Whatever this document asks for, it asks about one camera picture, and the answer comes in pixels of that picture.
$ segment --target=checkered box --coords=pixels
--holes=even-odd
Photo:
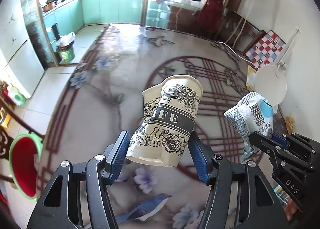
[[[272,30],[246,52],[248,59],[257,67],[273,62],[284,48],[283,40]]]

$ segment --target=hand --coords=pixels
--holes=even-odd
[[[292,219],[293,215],[295,214],[295,212],[297,210],[298,210],[298,206],[291,198],[289,198],[288,203],[284,208],[284,212],[287,216],[288,221],[290,221]]]

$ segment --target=snack wrapper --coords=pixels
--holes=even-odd
[[[249,142],[251,132],[258,131],[269,138],[273,130],[273,110],[267,100],[256,92],[244,96],[236,106],[227,110],[224,116],[230,121],[244,142],[242,160],[249,159],[259,149]]]

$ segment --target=green trash bin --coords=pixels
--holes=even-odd
[[[57,45],[57,52],[65,62],[71,62],[76,56],[73,50],[73,43],[74,41],[71,42],[67,47],[60,47]]]

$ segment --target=refrigerator door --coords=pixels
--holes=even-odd
[[[29,39],[20,0],[2,0],[0,20],[0,65],[6,65]]]
[[[6,80],[10,80],[26,98],[30,98],[44,74],[30,39],[17,51],[5,71]]]

